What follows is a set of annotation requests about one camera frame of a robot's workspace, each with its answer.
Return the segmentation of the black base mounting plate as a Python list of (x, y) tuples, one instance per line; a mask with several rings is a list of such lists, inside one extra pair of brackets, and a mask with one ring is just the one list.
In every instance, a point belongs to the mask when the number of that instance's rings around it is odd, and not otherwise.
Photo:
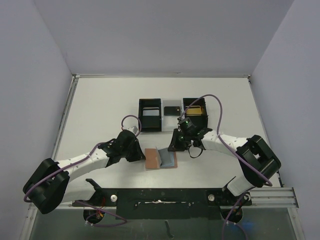
[(119, 220), (219, 220), (232, 206), (251, 205), (249, 192), (240, 198), (221, 188), (101, 188), (90, 199), (72, 203), (85, 208), (85, 217), (103, 208), (114, 210)]

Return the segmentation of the white bin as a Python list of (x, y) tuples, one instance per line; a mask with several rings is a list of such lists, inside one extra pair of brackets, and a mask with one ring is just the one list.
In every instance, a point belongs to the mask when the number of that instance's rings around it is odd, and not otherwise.
[(178, 117), (180, 116), (165, 116), (164, 107), (165, 106), (179, 106), (180, 113), (183, 108), (183, 100), (181, 98), (162, 98), (161, 99), (161, 131), (172, 132), (178, 125)]

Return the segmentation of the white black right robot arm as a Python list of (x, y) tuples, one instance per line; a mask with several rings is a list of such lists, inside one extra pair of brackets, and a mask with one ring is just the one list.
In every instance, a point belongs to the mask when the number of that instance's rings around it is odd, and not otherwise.
[(199, 148), (202, 152), (216, 151), (238, 159), (242, 173), (233, 177), (222, 192), (223, 200), (230, 205), (253, 188), (271, 187), (270, 178), (281, 167), (278, 157), (259, 135), (234, 137), (207, 127), (194, 132), (174, 129), (168, 151), (184, 152), (190, 147)]

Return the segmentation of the silver card in bin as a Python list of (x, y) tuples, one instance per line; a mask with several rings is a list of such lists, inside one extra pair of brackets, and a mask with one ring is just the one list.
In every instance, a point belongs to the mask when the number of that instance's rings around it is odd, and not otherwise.
[(155, 117), (160, 115), (160, 109), (158, 107), (144, 107), (142, 109), (143, 117)]

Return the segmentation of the gold card in bin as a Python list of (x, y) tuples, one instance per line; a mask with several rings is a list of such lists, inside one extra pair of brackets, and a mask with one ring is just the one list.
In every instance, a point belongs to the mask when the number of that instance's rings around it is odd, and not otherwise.
[(203, 114), (203, 110), (201, 106), (195, 105), (187, 109), (185, 114), (187, 116), (201, 116)]

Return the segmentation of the tan leather card holder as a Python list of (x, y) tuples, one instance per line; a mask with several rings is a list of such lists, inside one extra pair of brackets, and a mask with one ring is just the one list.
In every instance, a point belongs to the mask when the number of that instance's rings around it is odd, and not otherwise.
[(174, 169), (178, 167), (176, 153), (168, 151), (167, 148), (146, 148), (144, 155), (146, 170)]

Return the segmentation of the black card in bin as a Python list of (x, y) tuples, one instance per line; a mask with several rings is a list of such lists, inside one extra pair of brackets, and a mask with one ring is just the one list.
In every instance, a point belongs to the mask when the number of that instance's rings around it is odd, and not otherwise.
[(165, 106), (163, 110), (165, 116), (179, 116), (181, 114), (179, 106)]

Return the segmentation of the black bin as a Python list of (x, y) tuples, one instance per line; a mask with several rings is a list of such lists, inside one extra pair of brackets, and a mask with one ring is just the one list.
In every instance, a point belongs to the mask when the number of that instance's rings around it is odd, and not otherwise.
[(208, 127), (208, 114), (205, 99), (199, 99), (184, 114), (189, 117), (192, 123), (201, 128)]
[(158, 133), (162, 131), (162, 106), (160, 98), (140, 98), (138, 118), (142, 133)]

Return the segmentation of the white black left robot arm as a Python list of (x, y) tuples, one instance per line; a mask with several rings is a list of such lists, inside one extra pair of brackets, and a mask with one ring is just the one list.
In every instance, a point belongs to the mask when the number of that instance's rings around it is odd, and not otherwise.
[(128, 162), (146, 159), (138, 138), (129, 130), (122, 130), (117, 138), (97, 143), (93, 149), (65, 160), (43, 160), (24, 185), (23, 200), (33, 203), (42, 214), (48, 214), (61, 203), (86, 201), (95, 206), (100, 203), (102, 193), (97, 184), (68, 188), (75, 179), (98, 169), (118, 163), (121, 159)]

